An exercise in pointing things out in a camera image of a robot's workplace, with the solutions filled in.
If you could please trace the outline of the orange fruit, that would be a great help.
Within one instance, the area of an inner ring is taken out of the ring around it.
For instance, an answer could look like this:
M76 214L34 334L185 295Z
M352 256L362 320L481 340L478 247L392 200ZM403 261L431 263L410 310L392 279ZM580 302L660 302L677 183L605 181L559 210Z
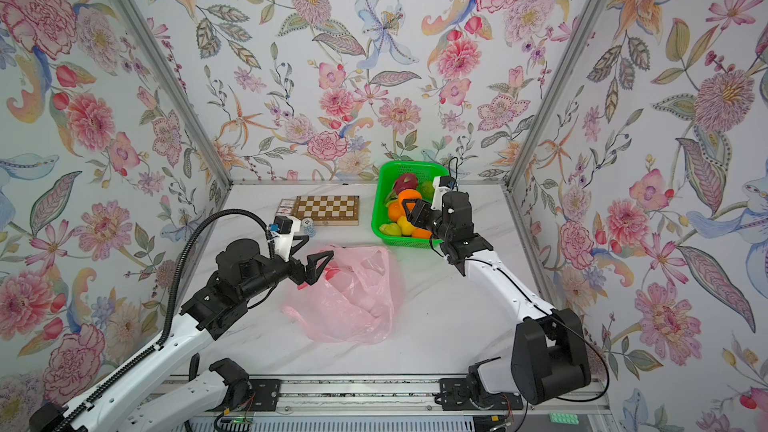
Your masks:
M406 211L412 210L416 200L421 198L422 194L416 189L404 189L397 196L398 202Z
M415 228L411 234L411 237L418 239L430 239L432 237L432 233L426 229Z
M397 223L399 217L405 216L405 210L399 201L395 200L388 204L387 216L393 223Z

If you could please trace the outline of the yellow lemon fruit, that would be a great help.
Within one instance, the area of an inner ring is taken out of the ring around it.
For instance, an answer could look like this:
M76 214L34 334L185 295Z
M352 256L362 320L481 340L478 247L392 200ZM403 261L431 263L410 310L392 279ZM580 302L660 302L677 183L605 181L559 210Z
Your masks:
M398 218L397 225L400 229L401 235L405 237L411 237L416 230L416 227L413 226L405 216Z

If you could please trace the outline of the green pear fruit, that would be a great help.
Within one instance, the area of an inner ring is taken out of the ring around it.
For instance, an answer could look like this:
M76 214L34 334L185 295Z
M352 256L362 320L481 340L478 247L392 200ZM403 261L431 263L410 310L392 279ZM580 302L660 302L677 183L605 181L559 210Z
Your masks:
M379 226L379 232L387 237L401 237L402 229L397 223L385 223Z

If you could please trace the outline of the red dragon fruit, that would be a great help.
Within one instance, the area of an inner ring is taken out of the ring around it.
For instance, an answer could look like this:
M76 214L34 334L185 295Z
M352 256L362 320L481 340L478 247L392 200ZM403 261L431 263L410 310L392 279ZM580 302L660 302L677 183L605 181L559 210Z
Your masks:
M417 190L419 187L419 179L414 173L403 173L394 182L392 192L395 195L399 195L405 190Z

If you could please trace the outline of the pink plastic bag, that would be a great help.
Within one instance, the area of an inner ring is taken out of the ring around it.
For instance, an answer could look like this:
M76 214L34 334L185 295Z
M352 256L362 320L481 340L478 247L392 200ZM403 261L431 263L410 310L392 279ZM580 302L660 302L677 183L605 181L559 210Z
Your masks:
M395 255L382 246L323 250L333 258L321 277L290 292L281 312L313 341L373 345L386 340L405 297Z

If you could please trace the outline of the round green lime fruit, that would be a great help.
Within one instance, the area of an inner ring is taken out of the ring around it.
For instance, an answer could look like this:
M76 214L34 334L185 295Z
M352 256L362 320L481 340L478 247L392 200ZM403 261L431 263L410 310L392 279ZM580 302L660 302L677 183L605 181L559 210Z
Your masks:
M429 181L421 182L419 184L418 191L424 200L428 202L433 201L434 187L431 182Z

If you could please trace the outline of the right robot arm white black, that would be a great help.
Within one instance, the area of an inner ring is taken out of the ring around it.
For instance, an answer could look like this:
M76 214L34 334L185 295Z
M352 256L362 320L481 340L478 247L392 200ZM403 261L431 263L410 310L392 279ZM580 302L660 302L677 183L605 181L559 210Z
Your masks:
M441 241L444 260L483 286L512 320L511 352L468 368L468 396L477 404L501 394L517 394L531 404L563 400L592 382L589 342L570 309L558 310L538 296L507 267L492 244L474 230L472 206L465 192L402 201L412 225Z

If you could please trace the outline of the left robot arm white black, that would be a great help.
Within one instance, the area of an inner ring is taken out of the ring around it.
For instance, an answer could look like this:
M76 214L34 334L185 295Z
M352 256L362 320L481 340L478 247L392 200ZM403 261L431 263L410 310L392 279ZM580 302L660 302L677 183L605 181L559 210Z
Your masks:
M216 257L216 270L172 318L169 330L134 354L96 386L65 406L45 404L29 420L33 431L115 431L121 424L158 420L137 411L151 392L184 362L218 340L251 309L251 299L282 281L315 284L334 254L322 251L304 261L294 257L308 239L289 239L285 248L264 256L252 239L231 242Z

